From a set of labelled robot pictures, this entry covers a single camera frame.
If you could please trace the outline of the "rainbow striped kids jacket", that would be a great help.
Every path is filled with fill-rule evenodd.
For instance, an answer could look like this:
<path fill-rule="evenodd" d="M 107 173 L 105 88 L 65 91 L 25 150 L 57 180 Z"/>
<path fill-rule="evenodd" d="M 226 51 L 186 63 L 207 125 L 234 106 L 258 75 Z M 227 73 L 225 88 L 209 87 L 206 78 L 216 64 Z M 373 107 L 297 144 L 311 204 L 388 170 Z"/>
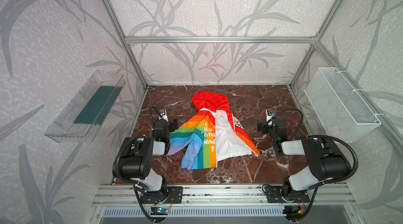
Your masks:
<path fill-rule="evenodd" d="M 217 167 L 228 158 L 255 155 L 260 152 L 230 110 L 227 96 L 200 91 L 193 95 L 197 113 L 171 133 L 168 155 L 182 149 L 186 152 L 181 168 L 188 170 Z"/>

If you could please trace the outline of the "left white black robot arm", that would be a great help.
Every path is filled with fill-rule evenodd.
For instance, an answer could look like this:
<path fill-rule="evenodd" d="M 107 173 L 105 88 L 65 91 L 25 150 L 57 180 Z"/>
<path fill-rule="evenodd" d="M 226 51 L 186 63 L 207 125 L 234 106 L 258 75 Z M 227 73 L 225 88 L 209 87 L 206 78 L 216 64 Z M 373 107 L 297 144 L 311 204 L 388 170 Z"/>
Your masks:
<path fill-rule="evenodd" d="M 133 185 L 141 204 L 180 204 L 183 187 L 169 186 L 152 168 L 154 156 L 168 154 L 170 134 L 178 129 L 177 119 L 159 119 L 153 124 L 153 136 L 125 138 L 113 163 L 115 178 Z"/>

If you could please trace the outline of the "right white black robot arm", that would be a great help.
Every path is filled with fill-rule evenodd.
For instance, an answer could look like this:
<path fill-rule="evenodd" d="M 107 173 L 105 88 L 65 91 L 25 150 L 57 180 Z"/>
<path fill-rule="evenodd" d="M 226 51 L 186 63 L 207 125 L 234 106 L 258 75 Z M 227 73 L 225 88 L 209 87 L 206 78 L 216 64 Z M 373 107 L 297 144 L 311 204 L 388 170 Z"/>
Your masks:
<path fill-rule="evenodd" d="M 309 190 L 345 181 L 358 169 L 356 152 L 336 137 L 311 135 L 288 140 L 287 126 L 280 119 L 258 122 L 257 131 L 271 137 L 272 147 L 277 153 L 304 156 L 307 161 L 305 168 L 286 177 L 281 186 L 262 186 L 269 203 L 295 203 L 299 200 L 308 202 Z"/>

